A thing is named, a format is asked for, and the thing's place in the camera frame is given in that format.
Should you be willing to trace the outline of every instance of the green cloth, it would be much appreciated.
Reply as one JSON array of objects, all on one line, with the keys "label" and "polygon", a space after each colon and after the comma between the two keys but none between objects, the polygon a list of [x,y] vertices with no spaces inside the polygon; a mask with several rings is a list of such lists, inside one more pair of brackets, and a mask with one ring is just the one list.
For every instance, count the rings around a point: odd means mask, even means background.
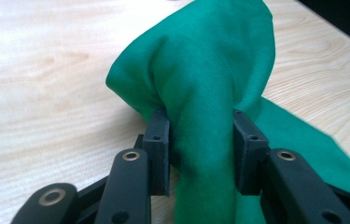
[{"label": "green cloth", "polygon": [[259,197],[236,192],[232,110],[271,147],[300,152],[325,181],[350,191],[350,160],[323,133],[261,97],[272,72],[272,15],[260,0],[197,0],[132,42],[107,86],[145,120],[171,121],[175,223],[264,223]]}]

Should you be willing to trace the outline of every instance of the light wood grain surface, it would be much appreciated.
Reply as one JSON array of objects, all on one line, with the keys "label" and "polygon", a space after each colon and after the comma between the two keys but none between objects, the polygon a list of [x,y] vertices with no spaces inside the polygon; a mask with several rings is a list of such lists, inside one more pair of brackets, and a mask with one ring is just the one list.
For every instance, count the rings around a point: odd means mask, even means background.
[{"label": "light wood grain surface", "polygon": [[[0,223],[55,182],[108,175],[146,124],[105,86],[120,52],[189,0],[0,1]],[[350,155],[350,38],[292,0],[267,0],[276,61],[264,96]],[[153,198],[153,223],[173,220]]]}]

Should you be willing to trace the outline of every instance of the wooden table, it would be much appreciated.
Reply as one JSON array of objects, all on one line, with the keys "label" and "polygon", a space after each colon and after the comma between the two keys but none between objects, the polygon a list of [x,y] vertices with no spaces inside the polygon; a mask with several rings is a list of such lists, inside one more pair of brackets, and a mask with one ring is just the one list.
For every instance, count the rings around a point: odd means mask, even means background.
[{"label": "wooden table", "polygon": [[[188,2],[0,1],[0,223],[48,184],[85,188],[133,146],[146,124],[105,76],[133,39]],[[350,155],[350,38],[296,1],[266,3],[277,53],[264,96]],[[173,189],[153,198],[153,223],[173,220]]]}]

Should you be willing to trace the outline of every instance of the green fabric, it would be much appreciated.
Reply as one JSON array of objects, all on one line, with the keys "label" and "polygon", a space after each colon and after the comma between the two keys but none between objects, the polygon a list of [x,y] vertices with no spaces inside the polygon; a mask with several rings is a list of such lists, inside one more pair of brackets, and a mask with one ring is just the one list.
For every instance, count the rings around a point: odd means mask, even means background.
[{"label": "green fabric", "polygon": [[232,109],[272,147],[299,151],[325,181],[350,190],[350,160],[326,135],[263,99],[274,61],[272,15],[260,0],[197,0],[124,50],[107,86],[148,120],[166,107],[176,223],[263,223],[258,197],[235,190]]}]

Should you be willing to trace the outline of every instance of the table surface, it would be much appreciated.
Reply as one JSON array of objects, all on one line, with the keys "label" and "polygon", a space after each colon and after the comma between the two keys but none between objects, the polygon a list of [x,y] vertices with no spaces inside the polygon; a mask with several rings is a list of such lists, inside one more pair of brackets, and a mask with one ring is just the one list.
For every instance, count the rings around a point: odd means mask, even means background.
[{"label": "table surface", "polygon": [[[105,86],[121,51],[189,0],[0,0],[0,223],[55,182],[108,175],[146,124]],[[350,156],[350,38],[293,0],[266,0],[276,61],[263,96],[330,134]],[[153,223],[173,221],[153,197]]]}]

